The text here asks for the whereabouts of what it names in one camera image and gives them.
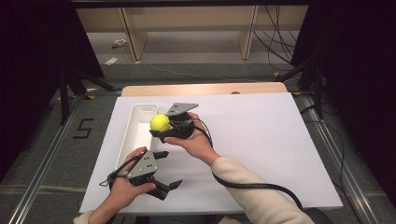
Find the cable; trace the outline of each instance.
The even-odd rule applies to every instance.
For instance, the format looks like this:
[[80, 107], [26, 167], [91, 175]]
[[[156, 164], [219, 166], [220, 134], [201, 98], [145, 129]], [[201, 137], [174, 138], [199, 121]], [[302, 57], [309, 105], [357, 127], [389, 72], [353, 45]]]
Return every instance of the cable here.
[[294, 37], [294, 35], [291, 33], [291, 31], [289, 31], [289, 34], [291, 35], [291, 37], [293, 37], [294, 41], [296, 41], [296, 42], [297, 42], [297, 39], [296, 39], [296, 37]]
[[116, 171], [114, 171], [113, 173], [111, 173], [110, 175], [107, 176], [107, 179], [101, 183], [99, 183], [100, 186], [102, 187], [107, 187], [107, 185], [111, 182], [113, 182], [116, 178], [117, 178], [117, 174], [129, 163], [131, 163], [132, 161], [137, 161], [140, 158], [142, 158], [143, 155], [138, 155], [138, 156], [134, 156], [131, 159], [129, 159], [128, 161], [126, 161], [125, 163], [123, 163], [119, 169], [117, 169]]
[[253, 34], [257, 37], [257, 39], [259, 39], [259, 41], [262, 43], [262, 45], [268, 49], [268, 53], [271, 52], [273, 53], [276, 57], [278, 57], [279, 59], [283, 60], [285, 63], [290, 63], [290, 61], [288, 59], [285, 59], [284, 57], [280, 56], [276, 51], [274, 51], [273, 49], [271, 49], [267, 44], [264, 43], [264, 41], [262, 41], [259, 36], [256, 34], [255, 31], [253, 31]]
[[[206, 138], [209, 140], [210, 145], [213, 147], [213, 145], [212, 145], [212, 137], [210, 135], [210, 131], [207, 128], [206, 124], [201, 119], [196, 119], [196, 120], [199, 120], [199, 121], [201, 121], [204, 124], [207, 133], [203, 129], [199, 128], [199, 127], [194, 126], [194, 128], [199, 130], [200, 132], [202, 132], [206, 136]], [[274, 185], [274, 184], [264, 184], [264, 183], [237, 184], [237, 183], [232, 183], [232, 182], [225, 181], [225, 180], [221, 179], [220, 177], [218, 177], [218, 176], [216, 176], [214, 174], [213, 174], [213, 176], [215, 177], [215, 179], [221, 185], [223, 185], [223, 186], [225, 186], [227, 188], [232, 188], [232, 189], [275, 189], [275, 190], [280, 190], [282, 192], [287, 193], [295, 201], [297, 206], [301, 210], [303, 210], [303, 206], [302, 206], [300, 200], [298, 199], [298, 197], [291, 190], [286, 189], [286, 188], [284, 188], [282, 186]]]
[[156, 68], [151, 63], [149, 63], [149, 65], [156, 71], [163, 71], [163, 72], [167, 72], [167, 73], [170, 73], [170, 74], [173, 74], [173, 75], [177, 75], [177, 76], [190, 76], [190, 77], [200, 77], [200, 78], [216, 78], [216, 79], [222, 79], [222, 80], [227, 80], [227, 81], [260, 82], [259, 80], [253, 80], [253, 79], [226, 78], [226, 77], [205, 77], [205, 76], [198, 76], [198, 75], [190, 74], [190, 73], [176, 73], [176, 72], [172, 72], [172, 71], [167, 70], [167, 69]]
[[202, 124], [204, 124], [207, 133], [204, 130], [202, 130], [201, 128], [198, 128], [197, 126], [194, 126], [194, 128], [196, 130], [200, 131], [201, 133], [203, 133], [206, 136], [207, 140], [209, 140], [210, 146], [213, 147], [212, 135], [210, 135], [210, 131], [207, 128], [206, 124], [201, 119], [196, 119], [196, 120], [199, 120], [199, 121], [201, 121]]
[[286, 54], [286, 57], [287, 57], [287, 58], [289, 59], [289, 61], [290, 61], [290, 58], [289, 58], [288, 53], [290, 54], [290, 56], [292, 56], [292, 54], [291, 54], [291, 52], [290, 52], [288, 46], [285, 46], [286, 49], [288, 50], [288, 53], [287, 53], [286, 50], [284, 49], [284, 45], [286, 44], [286, 42], [285, 42], [285, 40], [283, 39], [282, 35], [281, 35], [280, 32], [279, 32], [279, 13], [280, 13], [280, 7], [279, 7], [279, 6], [276, 6], [276, 22], [274, 22], [274, 20], [273, 20], [273, 18], [272, 18], [272, 16], [271, 16], [271, 13], [269, 12], [267, 6], [265, 6], [265, 10], [267, 11], [268, 16], [270, 17], [271, 23], [274, 25], [274, 29], [275, 29], [275, 30], [274, 30], [274, 33], [273, 33], [272, 40], [274, 39], [275, 33], [277, 33], [277, 34], [279, 35], [279, 40], [280, 40], [280, 42], [283, 43], [283, 44], [282, 44], [282, 49], [284, 50], [284, 52], [285, 52], [285, 54]]
[[231, 188], [231, 189], [276, 189], [276, 190], [280, 190], [282, 192], [287, 193], [295, 201], [297, 206], [301, 210], [303, 210], [303, 205], [301, 204], [301, 202], [297, 198], [297, 196], [291, 190], [286, 189], [282, 186], [274, 185], [274, 184], [264, 184], [264, 183], [236, 184], [236, 183], [231, 183], [231, 182], [225, 181], [216, 175], [213, 175], [213, 176], [221, 185], [223, 185], [227, 188]]
[[[262, 31], [264, 34], [265, 34], [265, 36], [267, 36], [268, 37], [268, 39], [272, 39], [272, 37], [271, 36], [269, 36], [267, 33], [265, 33], [265, 31]], [[280, 44], [280, 45], [287, 45], [288, 47], [291, 47], [291, 48], [295, 48], [293, 45], [290, 45], [290, 44], [284, 44], [284, 43], [282, 43], [282, 42], [279, 42], [279, 41], [277, 41], [277, 40], [274, 40], [273, 39], [273, 41], [274, 42], [276, 42], [277, 44]]]
[[275, 67], [270, 60], [270, 52], [273, 53], [276, 57], [278, 57], [279, 59], [283, 60], [286, 63], [290, 63], [289, 60], [285, 59], [284, 57], [280, 56], [276, 51], [274, 51], [273, 49], [271, 49], [270, 46], [266, 45], [260, 38], [259, 36], [256, 34], [256, 32], [254, 31], [253, 34], [257, 37], [257, 39], [259, 39], [259, 41], [262, 43], [262, 45], [267, 48], [268, 53], [267, 53], [267, 57], [268, 57], [268, 63], [271, 65], [271, 67], [273, 67], [275, 70], [279, 70], [279, 71], [285, 71], [285, 72], [289, 72], [291, 71], [290, 69], [281, 69], [281, 68], [277, 68]]
[[[322, 103], [320, 103], [321, 105], [328, 105], [329, 103], [326, 103], [326, 102], [322, 102]], [[310, 106], [308, 106], [307, 108], [305, 108], [305, 109], [303, 109], [302, 111], [300, 111], [300, 114], [303, 114], [304, 112], [306, 112], [307, 110], [309, 110], [309, 109], [313, 109], [313, 108], [315, 108], [315, 105], [310, 105]], [[336, 115], [336, 114], [332, 114], [332, 113], [330, 113], [330, 112], [328, 112], [328, 111], [324, 111], [324, 112], [326, 112], [326, 113], [328, 113], [328, 114], [331, 114], [331, 115]]]
[[358, 216], [358, 213], [355, 210], [355, 207], [352, 205], [352, 202], [350, 201], [350, 199], [347, 197], [347, 191], [345, 190], [345, 186], [344, 186], [344, 180], [343, 180], [343, 173], [344, 173], [344, 164], [345, 164], [345, 145], [344, 145], [344, 141], [342, 138], [342, 135], [337, 131], [337, 129], [335, 129], [332, 125], [330, 125], [329, 123], [325, 123], [323, 121], [316, 121], [316, 120], [304, 120], [305, 123], [319, 123], [322, 124], [326, 127], [330, 127], [332, 128], [338, 135], [338, 138], [341, 141], [341, 149], [342, 149], [342, 155], [341, 155], [341, 166], [340, 166], [340, 175], [339, 175], [339, 180], [341, 182], [341, 186], [336, 184], [333, 180], [332, 183], [341, 190], [341, 192], [344, 194], [346, 201], [348, 202], [355, 218], [358, 220], [358, 222], [361, 224], [361, 219]]

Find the white tray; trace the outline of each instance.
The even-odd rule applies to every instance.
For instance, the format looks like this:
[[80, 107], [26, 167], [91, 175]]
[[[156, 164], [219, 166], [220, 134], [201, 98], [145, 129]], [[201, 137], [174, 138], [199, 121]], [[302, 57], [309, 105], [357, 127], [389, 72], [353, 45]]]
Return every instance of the white tray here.
[[147, 147], [147, 149], [151, 149], [153, 152], [157, 151], [158, 139], [152, 137], [149, 132], [149, 122], [157, 112], [157, 105], [134, 105], [121, 145], [116, 169], [124, 163], [129, 153], [139, 147]]

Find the yellow tennis ball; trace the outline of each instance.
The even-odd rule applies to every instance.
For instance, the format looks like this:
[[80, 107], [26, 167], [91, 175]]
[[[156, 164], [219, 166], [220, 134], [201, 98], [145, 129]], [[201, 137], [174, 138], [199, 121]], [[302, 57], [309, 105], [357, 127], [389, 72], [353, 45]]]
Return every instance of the yellow tennis ball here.
[[169, 118], [165, 114], [158, 114], [152, 117], [151, 121], [149, 122], [149, 127], [153, 131], [160, 131], [164, 132], [172, 128], [169, 124]]

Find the white board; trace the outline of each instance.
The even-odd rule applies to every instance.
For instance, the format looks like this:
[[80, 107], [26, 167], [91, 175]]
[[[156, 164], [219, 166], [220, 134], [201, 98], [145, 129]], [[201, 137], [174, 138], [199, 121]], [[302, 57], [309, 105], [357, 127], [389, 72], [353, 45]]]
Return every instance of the white board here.
[[[340, 207], [342, 203], [289, 93], [204, 96], [120, 97], [80, 212], [95, 209], [109, 193], [99, 183], [114, 170], [128, 116], [136, 104], [155, 104], [166, 113], [173, 103], [197, 103], [194, 112], [212, 134], [214, 149], [248, 169], [293, 191], [304, 207]], [[162, 144], [170, 154], [157, 161], [155, 178], [164, 184], [182, 179], [161, 201], [140, 195], [121, 212], [135, 215], [236, 213], [243, 211], [213, 178], [210, 168], [181, 147]]]

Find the metal frame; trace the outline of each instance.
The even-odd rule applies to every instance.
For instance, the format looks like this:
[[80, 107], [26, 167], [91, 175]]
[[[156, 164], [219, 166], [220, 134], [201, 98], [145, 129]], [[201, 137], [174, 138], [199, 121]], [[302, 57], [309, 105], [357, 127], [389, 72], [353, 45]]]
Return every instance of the metal frame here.
[[25, 220], [34, 200], [35, 196], [39, 192], [40, 186], [43, 183], [51, 165], [56, 157], [56, 154], [59, 151], [59, 148], [64, 141], [64, 136], [67, 130], [69, 129], [69, 125], [76, 114], [78, 106], [83, 101], [83, 96], [76, 96], [73, 100], [73, 104], [70, 109], [70, 116], [65, 121], [65, 123], [59, 128], [58, 132], [55, 135], [55, 138], [52, 140], [49, 149], [44, 156], [43, 161], [40, 163], [37, 171], [35, 172], [35, 176], [33, 177], [32, 181], [30, 182], [29, 186], [27, 187], [26, 191], [23, 193], [18, 205], [16, 206], [11, 219], [8, 223], [23, 223]]
[[72, 0], [68, 5], [78, 8], [94, 7], [215, 7], [215, 6], [298, 6], [309, 5], [310, 0]]
[[[314, 102], [311, 98], [304, 98], [304, 102], [306, 106], [312, 105]], [[310, 110], [310, 116], [314, 121], [320, 122], [317, 113]], [[326, 148], [329, 150], [330, 155], [332, 156], [332, 160], [334, 161], [338, 171], [340, 172], [342, 165], [342, 157], [343, 152], [334, 142], [329, 129], [325, 125], [316, 124], [318, 132], [322, 137], [323, 142], [325, 143]], [[373, 207], [370, 202], [367, 200], [364, 192], [362, 191], [358, 181], [353, 176], [351, 170], [349, 169], [347, 161], [343, 161], [343, 181], [346, 186], [346, 189], [350, 193], [350, 197], [352, 198], [355, 209], [358, 211], [361, 221], [363, 223], [376, 224], [379, 223], [378, 218], [375, 214]]]

